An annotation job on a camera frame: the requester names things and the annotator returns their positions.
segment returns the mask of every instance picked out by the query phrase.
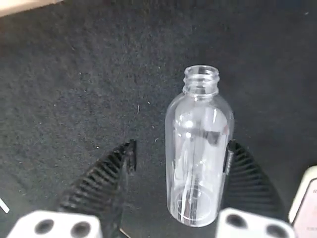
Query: mounting hole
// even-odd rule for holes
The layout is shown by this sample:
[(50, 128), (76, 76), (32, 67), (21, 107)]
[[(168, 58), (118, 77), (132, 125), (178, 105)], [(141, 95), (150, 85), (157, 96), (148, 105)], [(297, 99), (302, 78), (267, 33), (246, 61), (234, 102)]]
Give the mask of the mounting hole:
[(247, 228), (247, 222), (242, 217), (235, 214), (227, 216), (226, 222), (234, 227)]
[(74, 238), (84, 238), (90, 232), (90, 224), (88, 222), (79, 222), (73, 226), (70, 234)]
[(277, 225), (267, 226), (266, 233), (274, 238), (288, 238), (288, 234), (285, 229)]
[(54, 221), (52, 219), (42, 220), (35, 226), (35, 233), (38, 235), (46, 234), (51, 231), (53, 226)]

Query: plastic bottle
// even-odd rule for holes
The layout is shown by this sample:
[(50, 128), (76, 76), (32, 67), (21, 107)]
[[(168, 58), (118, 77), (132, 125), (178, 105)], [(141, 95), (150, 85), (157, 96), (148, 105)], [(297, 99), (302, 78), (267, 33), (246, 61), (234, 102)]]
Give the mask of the plastic bottle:
[(167, 207), (191, 227), (212, 223), (222, 196), (234, 118), (218, 93), (218, 82), (214, 67), (186, 68), (183, 93), (171, 102), (165, 118)]

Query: black carpet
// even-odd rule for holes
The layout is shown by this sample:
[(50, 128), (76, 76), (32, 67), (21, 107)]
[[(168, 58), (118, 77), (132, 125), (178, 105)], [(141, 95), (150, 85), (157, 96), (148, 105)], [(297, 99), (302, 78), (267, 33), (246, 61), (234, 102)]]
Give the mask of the black carpet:
[(316, 1), (201, 2), (77, 0), (0, 18), (0, 197), (11, 209), (0, 210), (1, 236), (129, 138), (139, 161), (124, 230), (212, 236), (213, 225), (184, 227), (166, 207), (165, 110), (193, 64), (220, 70), (234, 137), (290, 208), (317, 164)]

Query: bottle opening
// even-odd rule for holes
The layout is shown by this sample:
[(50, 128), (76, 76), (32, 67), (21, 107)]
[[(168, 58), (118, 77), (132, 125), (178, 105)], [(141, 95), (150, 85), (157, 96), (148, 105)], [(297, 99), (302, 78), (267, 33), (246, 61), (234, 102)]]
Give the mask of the bottle opening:
[(219, 71), (208, 65), (194, 65), (185, 69), (185, 94), (212, 96), (218, 93)]
[(213, 79), (213, 78), (218, 78), (219, 71), (215, 67), (212, 67), (209, 65), (194, 65), (185, 69), (185, 76), (209, 77)]

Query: white object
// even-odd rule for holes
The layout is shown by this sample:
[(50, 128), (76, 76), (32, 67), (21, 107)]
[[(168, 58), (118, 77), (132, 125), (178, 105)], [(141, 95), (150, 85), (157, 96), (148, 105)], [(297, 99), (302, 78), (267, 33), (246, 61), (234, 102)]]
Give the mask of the white object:
[(300, 208), (300, 205), (302, 203), (302, 200), (305, 196), (305, 193), (307, 191), (307, 188), (308, 188), (310, 182), (316, 178), (317, 178), (317, 166), (312, 166), (312, 167), (308, 168), (306, 170), (306, 172), (304, 173), (301, 184), (297, 190), (295, 199), (293, 201), (293, 205), (292, 205), (292, 207), (289, 211), (289, 214), (288, 214), (288, 219), (289, 219), (290, 223), (294, 222), (294, 219), (296, 217), (298, 209)]
[(5, 213), (8, 213), (10, 211), (8, 206), (5, 204), (5, 202), (1, 198), (0, 198), (0, 207)]
[(284, 221), (226, 208), (219, 214), (216, 238), (296, 238)]
[(304, 173), (289, 212), (298, 238), (317, 237), (317, 166)]
[(21, 217), (7, 238), (102, 238), (99, 219), (73, 213), (35, 211)]

